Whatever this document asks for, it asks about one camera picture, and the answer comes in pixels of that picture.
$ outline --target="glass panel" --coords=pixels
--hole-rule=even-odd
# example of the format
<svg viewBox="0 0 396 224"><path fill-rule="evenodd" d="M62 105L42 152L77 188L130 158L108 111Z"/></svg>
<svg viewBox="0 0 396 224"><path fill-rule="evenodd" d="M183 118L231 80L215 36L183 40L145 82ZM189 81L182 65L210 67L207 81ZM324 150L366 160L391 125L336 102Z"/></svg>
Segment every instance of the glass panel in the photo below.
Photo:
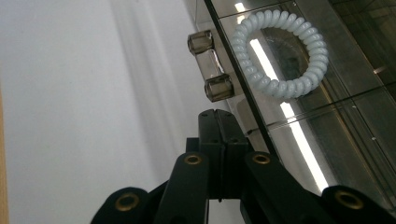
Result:
<svg viewBox="0 0 396 224"><path fill-rule="evenodd" d="M384 83L396 80L396 3L386 0L332 1L346 27Z"/></svg>
<svg viewBox="0 0 396 224"><path fill-rule="evenodd" d="M212 0L219 18L231 16L240 12L250 11L260 7L269 7L289 0Z"/></svg>
<svg viewBox="0 0 396 224"><path fill-rule="evenodd" d="M270 134L285 167L306 189L320 194L327 186L349 186L394 212L394 173L352 100L272 125Z"/></svg>
<svg viewBox="0 0 396 224"><path fill-rule="evenodd" d="M326 186L350 186L395 215L396 153L391 147L396 145L392 132L396 127L396 73L391 60L396 58L392 56L396 48L391 40L396 39L392 32L396 30L396 4L387 0L212 2L216 11L210 7L211 15L204 1L197 2L201 4L197 13L203 11L197 24L200 29L215 29L216 24L216 52L239 87L228 103L255 149L270 148L263 142L268 131L272 139L265 143L275 143L282 162L306 189L319 194ZM304 16L327 43L330 64L326 76L303 97L281 100L266 96L247 84L240 65L231 64L235 55L229 50L229 39L235 26L266 9ZM268 67L262 65L264 54L279 80L297 78L307 68L305 45L294 35L269 28L249 38L254 40L247 46L251 61L264 70Z"/></svg>
<svg viewBox="0 0 396 224"><path fill-rule="evenodd" d="M299 16L302 15L299 8L297 8L297 6L292 2L268 8L272 10L287 10ZM257 11L221 19L220 21L226 35L230 38L236 24L238 24L242 19L248 17L251 13L257 13ZM261 58L259 56L260 53L258 53L258 51L262 49L275 71L276 78L279 80L295 79L300 77L306 70L309 56L306 52L305 45L303 45L300 39L293 34L280 29L269 28L253 33L250 38L252 40L257 40L261 46L260 49L253 48L252 42L247 46L247 52L250 54L250 60L253 61L259 69L263 70L265 66L264 64L261 64ZM280 107L280 105L285 101L284 99L276 99L272 96L266 96L259 91L255 91L253 87L250 86L250 88L253 91L254 97L258 102L258 106L267 125L285 118ZM347 91L330 64L325 79L320 87L316 88L304 97L289 99L287 102L292 105L298 105L295 106L295 115L299 115L306 111L319 108L347 97Z"/></svg>

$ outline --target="glass display case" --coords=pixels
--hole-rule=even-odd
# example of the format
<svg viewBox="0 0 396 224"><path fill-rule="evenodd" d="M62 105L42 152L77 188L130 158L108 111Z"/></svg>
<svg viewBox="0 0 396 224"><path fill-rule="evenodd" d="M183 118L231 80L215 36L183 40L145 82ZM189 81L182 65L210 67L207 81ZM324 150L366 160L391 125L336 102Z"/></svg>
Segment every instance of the glass display case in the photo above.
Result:
<svg viewBox="0 0 396 224"><path fill-rule="evenodd" d="M311 192L320 194L333 185L352 187L395 215L396 3L186 2L198 31L210 31L213 41L213 51L195 55L203 78L207 83L228 76L233 87L227 102L255 150L277 155ZM231 46L237 24L275 9L310 21L329 51L320 85L298 98L278 99L253 88ZM251 61L265 72L271 67L278 80L300 77L308 67L305 45L287 31L260 29L248 41ZM263 54L269 65L262 62Z"/></svg>

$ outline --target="black mechanical arm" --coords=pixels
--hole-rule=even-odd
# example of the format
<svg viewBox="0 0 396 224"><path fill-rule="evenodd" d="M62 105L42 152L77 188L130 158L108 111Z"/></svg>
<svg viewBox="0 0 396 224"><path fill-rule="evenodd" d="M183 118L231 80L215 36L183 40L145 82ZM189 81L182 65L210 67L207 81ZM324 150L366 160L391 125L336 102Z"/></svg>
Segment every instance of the black mechanical arm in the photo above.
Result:
<svg viewBox="0 0 396 224"><path fill-rule="evenodd" d="M396 223L354 189L329 187L321 197L303 189L276 157L252 149L231 113L206 110L169 180L149 193L114 192L92 224L208 223L212 199L239 199L249 224Z"/></svg>

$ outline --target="white spiral hair tie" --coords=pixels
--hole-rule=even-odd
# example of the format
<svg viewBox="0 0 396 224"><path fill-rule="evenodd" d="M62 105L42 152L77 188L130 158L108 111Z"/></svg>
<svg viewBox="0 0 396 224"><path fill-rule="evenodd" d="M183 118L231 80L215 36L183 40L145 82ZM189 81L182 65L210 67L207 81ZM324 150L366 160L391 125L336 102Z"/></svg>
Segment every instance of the white spiral hair tie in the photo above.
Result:
<svg viewBox="0 0 396 224"><path fill-rule="evenodd" d="M247 51L247 41L250 34L256 30L275 27L289 31L298 36L304 44L309 55L309 64L305 73L294 80L278 81L271 79L264 72L258 71L250 60ZM275 98L297 98L312 91L323 79L327 64L329 63L326 43L317 28L304 18L297 18L293 13L279 10L266 10L250 15L238 24L231 40L233 52L243 69L247 82L257 91Z"/></svg>

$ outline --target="metal screw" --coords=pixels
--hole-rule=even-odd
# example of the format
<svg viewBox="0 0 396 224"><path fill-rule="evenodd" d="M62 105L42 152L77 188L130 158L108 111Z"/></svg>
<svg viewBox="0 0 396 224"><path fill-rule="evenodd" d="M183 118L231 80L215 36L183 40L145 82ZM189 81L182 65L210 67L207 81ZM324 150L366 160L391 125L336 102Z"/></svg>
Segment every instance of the metal screw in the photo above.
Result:
<svg viewBox="0 0 396 224"><path fill-rule="evenodd" d="M258 164L267 164L270 163L271 159L264 155L254 155L253 160Z"/></svg>
<svg viewBox="0 0 396 224"><path fill-rule="evenodd" d="M345 207L359 210L362 209L364 206L364 203L360 198L348 191L338 190L335 192L334 196L337 202Z"/></svg>
<svg viewBox="0 0 396 224"><path fill-rule="evenodd" d="M189 165L196 165L201 163L202 159L201 157L197 155L190 155L184 159L184 162L186 162Z"/></svg>
<svg viewBox="0 0 396 224"><path fill-rule="evenodd" d="M121 212L126 212L131 209L134 209L139 204L140 200L139 197L132 193L124 193L116 200L116 209Z"/></svg>

